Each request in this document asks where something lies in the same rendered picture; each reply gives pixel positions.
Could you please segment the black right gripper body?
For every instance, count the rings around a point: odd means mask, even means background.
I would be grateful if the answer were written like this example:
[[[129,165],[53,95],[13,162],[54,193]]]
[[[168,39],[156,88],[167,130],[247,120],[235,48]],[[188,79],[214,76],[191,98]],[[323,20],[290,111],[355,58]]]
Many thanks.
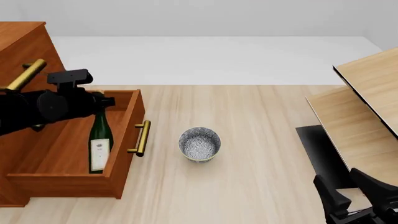
[[[334,214],[325,210],[326,224],[398,224],[398,207],[386,210],[374,210],[373,207],[349,214],[347,210],[342,214]]]

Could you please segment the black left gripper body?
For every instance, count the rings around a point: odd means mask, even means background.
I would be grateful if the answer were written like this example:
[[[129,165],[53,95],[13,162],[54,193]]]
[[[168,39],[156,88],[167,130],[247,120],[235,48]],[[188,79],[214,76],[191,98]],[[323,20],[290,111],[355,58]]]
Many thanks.
[[[99,91],[94,91],[91,93],[94,100],[94,109],[93,114],[98,114],[100,112],[104,112],[106,108],[111,106],[115,106],[116,102],[113,96],[105,96],[104,93]]]

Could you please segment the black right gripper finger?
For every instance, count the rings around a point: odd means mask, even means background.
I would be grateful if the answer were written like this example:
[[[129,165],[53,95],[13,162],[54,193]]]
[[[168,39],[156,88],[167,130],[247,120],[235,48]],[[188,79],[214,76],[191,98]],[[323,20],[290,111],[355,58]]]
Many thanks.
[[[321,198],[325,216],[343,217],[348,215],[351,200],[337,192],[321,175],[316,175],[313,183]]]
[[[398,210],[398,186],[381,182],[357,168],[349,176],[377,210]]]

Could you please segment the green wine bottle white label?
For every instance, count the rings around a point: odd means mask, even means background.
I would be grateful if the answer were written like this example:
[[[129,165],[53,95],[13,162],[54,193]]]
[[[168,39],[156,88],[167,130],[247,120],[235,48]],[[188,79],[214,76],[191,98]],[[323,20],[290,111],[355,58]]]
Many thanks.
[[[88,139],[90,174],[103,173],[113,144],[113,134],[106,119],[105,109],[99,110],[95,114]]]

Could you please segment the open wooden drawer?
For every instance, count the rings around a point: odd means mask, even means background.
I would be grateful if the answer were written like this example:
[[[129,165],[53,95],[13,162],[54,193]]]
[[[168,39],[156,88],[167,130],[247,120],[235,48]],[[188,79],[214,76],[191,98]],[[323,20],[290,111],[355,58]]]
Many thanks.
[[[105,170],[89,173],[88,138],[94,117],[47,125],[41,132],[27,129],[28,140],[14,149],[16,157],[6,180],[26,197],[114,197],[123,194],[145,108],[141,92],[105,91],[116,100],[106,119],[114,145]]]

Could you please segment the wooden cabinet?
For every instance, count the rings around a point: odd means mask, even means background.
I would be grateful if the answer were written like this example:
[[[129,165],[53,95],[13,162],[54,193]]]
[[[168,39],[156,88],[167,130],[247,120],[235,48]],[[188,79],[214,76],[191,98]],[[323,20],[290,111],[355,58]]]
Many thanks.
[[[64,70],[60,57],[45,28],[44,22],[0,22],[0,95],[23,71],[23,64],[44,59],[47,66],[22,91],[54,90],[47,83],[48,72]],[[23,207],[29,202],[6,176],[29,148],[27,141],[38,134],[30,128],[0,136],[0,208]]]

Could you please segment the pale wooden slab furniture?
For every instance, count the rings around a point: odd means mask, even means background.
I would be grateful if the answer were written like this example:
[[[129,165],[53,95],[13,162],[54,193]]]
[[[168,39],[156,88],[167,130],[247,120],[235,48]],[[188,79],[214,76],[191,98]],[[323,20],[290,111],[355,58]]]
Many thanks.
[[[398,47],[333,70],[345,86],[308,104],[348,169],[398,186]]]

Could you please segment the blue patterned bowl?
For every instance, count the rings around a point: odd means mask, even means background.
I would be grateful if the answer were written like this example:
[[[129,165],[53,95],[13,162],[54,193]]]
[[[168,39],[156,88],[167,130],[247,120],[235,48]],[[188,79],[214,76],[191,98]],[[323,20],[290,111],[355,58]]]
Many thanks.
[[[221,139],[210,128],[197,126],[181,134],[178,148],[190,162],[204,164],[217,155],[221,149]]]

